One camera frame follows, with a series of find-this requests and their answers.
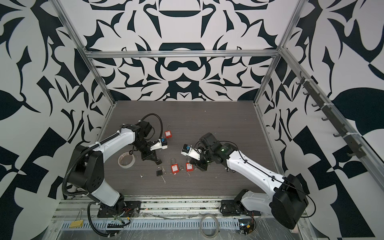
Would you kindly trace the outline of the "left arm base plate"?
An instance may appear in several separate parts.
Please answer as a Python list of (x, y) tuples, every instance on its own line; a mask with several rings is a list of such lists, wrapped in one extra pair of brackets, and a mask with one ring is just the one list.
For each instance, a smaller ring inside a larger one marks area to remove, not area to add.
[(122, 201), (118, 202), (114, 207), (101, 204), (99, 208), (98, 218), (112, 218), (113, 216), (133, 217), (140, 213), (141, 201)]

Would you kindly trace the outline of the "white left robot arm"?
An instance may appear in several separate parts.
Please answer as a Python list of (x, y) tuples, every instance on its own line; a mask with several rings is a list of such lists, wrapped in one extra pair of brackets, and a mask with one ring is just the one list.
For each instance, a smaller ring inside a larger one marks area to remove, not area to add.
[(91, 206), (98, 205), (106, 210), (110, 216), (120, 222), (120, 227), (128, 226), (130, 221), (123, 221), (126, 214), (125, 198), (105, 180), (105, 162), (126, 146), (132, 146), (130, 153), (139, 151), (142, 161), (152, 161), (156, 165), (162, 163), (156, 151), (168, 147), (167, 140), (159, 137), (151, 141), (149, 133), (153, 131), (147, 118), (157, 114), (147, 114), (137, 124), (123, 124), (119, 130), (104, 140), (90, 146), (78, 146), (74, 149), (69, 166), (65, 173), (62, 192), (66, 197), (86, 196), (92, 200), (87, 206), (87, 218), (92, 230), (99, 236), (111, 238), (116, 236), (109, 231), (101, 232), (92, 222)]

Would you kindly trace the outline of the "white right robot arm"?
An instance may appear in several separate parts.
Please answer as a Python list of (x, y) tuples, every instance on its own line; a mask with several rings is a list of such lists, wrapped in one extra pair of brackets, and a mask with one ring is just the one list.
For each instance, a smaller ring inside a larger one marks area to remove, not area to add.
[(234, 200), (242, 211), (261, 212), (272, 215), (281, 225), (293, 230), (312, 200), (300, 180), (275, 173), (248, 158), (238, 146), (230, 141), (219, 141), (212, 133), (199, 139), (200, 147), (185, 144), (182, 155), (191, 159), (190, 163), (201, 171), (206, 171), (210, 163), (217, 163), (241, 174), (257, 185), (265, 197), (249, 190), (242, 190)]

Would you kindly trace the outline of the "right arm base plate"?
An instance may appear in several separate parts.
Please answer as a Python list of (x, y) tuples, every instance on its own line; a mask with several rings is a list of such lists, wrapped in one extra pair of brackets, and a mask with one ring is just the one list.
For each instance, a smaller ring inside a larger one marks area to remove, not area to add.
[(235, 200), (221, 200), (219, 211), (225, 217), (240, 215), (261, 216), (259, 211), (248, 211), (241, 202)]

